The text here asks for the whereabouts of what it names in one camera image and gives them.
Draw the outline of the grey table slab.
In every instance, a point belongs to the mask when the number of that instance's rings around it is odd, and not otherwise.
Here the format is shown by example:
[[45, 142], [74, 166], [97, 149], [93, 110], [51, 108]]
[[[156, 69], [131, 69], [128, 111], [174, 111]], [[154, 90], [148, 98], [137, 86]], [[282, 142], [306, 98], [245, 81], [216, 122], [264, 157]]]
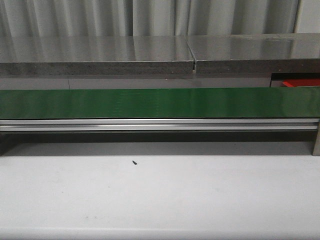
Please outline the grey table slab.
[[200, 75], [319, 73], [319, 33], [188, 36]]
[[1, 37], [2, 76], [188, 75], [181, 36]]

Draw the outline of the grey left table slab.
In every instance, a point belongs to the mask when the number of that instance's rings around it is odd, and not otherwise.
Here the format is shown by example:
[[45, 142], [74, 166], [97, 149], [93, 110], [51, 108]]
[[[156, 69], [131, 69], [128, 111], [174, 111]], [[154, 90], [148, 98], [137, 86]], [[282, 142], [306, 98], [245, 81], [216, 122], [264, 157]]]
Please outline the grey left table slab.
[[1, 37], [2, 76], [188, 75], [181, 36]]

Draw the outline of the grey pleated curtain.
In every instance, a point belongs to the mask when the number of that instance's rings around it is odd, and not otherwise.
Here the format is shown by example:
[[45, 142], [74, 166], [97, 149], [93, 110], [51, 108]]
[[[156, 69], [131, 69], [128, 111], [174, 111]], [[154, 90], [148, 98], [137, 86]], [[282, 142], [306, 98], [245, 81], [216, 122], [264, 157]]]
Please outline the grey pleated curtain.
[[297, 0], [3, 0], [3, 37], [293, 33]]

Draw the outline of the grey right table slab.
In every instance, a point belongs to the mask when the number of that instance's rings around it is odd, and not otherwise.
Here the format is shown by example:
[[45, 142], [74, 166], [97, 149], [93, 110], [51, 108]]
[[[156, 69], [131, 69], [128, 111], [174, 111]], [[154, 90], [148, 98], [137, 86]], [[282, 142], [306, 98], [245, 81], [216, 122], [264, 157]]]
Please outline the grey right table slab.
[[319, 33], [188, 36], [200, 75], [319, 73]]

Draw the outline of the green conveyor belt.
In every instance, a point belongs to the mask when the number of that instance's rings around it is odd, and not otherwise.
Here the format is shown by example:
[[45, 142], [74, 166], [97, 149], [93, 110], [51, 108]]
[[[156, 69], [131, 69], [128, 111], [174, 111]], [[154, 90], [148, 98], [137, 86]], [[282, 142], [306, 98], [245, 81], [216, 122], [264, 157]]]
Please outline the green conveyor belt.
[[317, 118], [318, 87], [2, 90], [3, 120]]

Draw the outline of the right conveyor support leg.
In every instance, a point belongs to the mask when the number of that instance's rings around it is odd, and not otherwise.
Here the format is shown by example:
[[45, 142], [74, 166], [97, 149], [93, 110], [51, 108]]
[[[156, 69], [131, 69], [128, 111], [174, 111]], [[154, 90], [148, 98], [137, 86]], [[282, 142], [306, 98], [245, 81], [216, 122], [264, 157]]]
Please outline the right conveyor support leg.
[[320, 122], [317, 122], [316, 134], [312, 145], [312, 156], [319, 157], [320, 156]]

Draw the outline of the red plastic tray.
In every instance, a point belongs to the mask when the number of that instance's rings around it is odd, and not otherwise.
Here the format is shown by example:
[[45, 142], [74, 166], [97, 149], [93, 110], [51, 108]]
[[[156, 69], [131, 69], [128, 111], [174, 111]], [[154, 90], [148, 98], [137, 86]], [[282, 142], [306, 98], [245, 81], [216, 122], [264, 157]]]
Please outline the red plastic tray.
[[285, 87], [296, 88], [296, 87], [319, 87], [319, 78], [302, 78], [302, 79], [286, 79], [282, 82]]

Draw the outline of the aluminium conveyor frame rail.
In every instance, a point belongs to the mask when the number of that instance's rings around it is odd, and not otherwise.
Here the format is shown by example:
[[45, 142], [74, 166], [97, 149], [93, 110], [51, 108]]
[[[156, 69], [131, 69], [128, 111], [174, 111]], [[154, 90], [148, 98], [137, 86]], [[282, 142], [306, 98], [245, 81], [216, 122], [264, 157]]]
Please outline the aluminium conveyor frame rail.
[[1, 120], [1, 132], [308, 131], [318, 118], [144, 118]]

